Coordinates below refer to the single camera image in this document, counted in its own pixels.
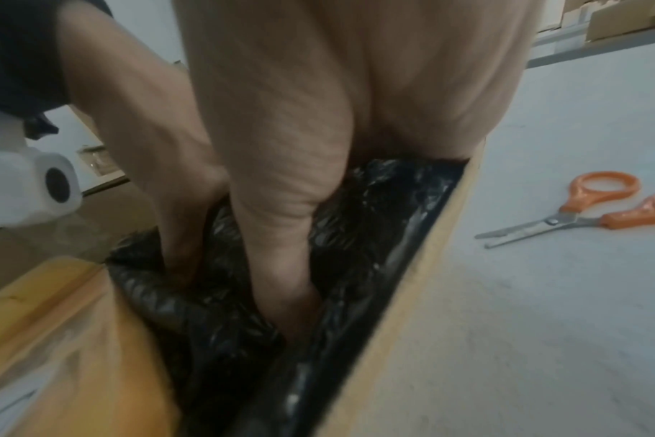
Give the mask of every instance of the black plastic bag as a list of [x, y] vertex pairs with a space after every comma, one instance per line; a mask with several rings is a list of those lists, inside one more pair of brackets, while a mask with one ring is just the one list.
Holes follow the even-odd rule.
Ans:
[[209, 212], [204, 262], [184, 292], [163, 274], [156, 230], [114, 250], [110, 274], [155, 332], [184, 413], [180, 435], [309, 435], [465, 165], [372, 161], [350, 172], [310, 236], [320, 321], [287, 350], [253, 304], [228, 200]]

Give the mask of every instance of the white table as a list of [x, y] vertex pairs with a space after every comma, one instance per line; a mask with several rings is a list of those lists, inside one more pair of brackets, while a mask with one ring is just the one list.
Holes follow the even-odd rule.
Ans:
[[595, 170], [655, 192], [655, 44], [526, 72], [353, 436], [655, 436], [655, 227], [473, 239]]

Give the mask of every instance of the dark sleeve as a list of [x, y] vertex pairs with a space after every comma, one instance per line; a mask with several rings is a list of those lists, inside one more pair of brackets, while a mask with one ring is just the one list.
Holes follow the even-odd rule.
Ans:
[[67, 1], [111, 15], [104, 0], [0, 0], [0, 110], [25, 118], [69, 103], [56, 40]]

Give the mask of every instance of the orange-handled scissors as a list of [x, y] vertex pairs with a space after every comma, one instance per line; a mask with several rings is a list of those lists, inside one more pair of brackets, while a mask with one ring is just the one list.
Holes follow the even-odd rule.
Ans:
[[[623, 188], [614, 191], [601, 191], [591, 189], [585, 185], [588, 181], [595, 179], [615, 179], [623, 184]], [[639, 179], [631, 174], [619, 171], [595, 171], [582, 174], [570, 183], [570, 196], [556, 214], [543, 220], [478, 234], [475, 238], [496, 238], [495, 241], [485, 245], [486, 248], [494, 248], [558, 229], [571, 229], [573, 227], [623, 229], [626, 227], [655, 225], [655, 194], [647, 197], [631, 210], [611, 212], [596, 218], [579, 216], [579, 213], [592, 205], [610, 200], [625, 199], [636, 194], [640, 188]]]

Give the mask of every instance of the skin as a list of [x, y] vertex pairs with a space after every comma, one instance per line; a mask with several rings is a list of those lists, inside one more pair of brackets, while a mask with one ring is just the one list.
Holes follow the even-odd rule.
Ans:
[[[290, 340], [320, 306], [307, 242], [317, 205], [350, 163], [470, 157], [510, 104], [543, 7], [173, 2], [193, 87], [75, 3], [59, 32], [69, 88], [153, 200], [166, 263], [184, 279], [201, 252], [205, 212], [228, 182], [256, 304]], [[101, 62], [81, 66], [86, 46]]]

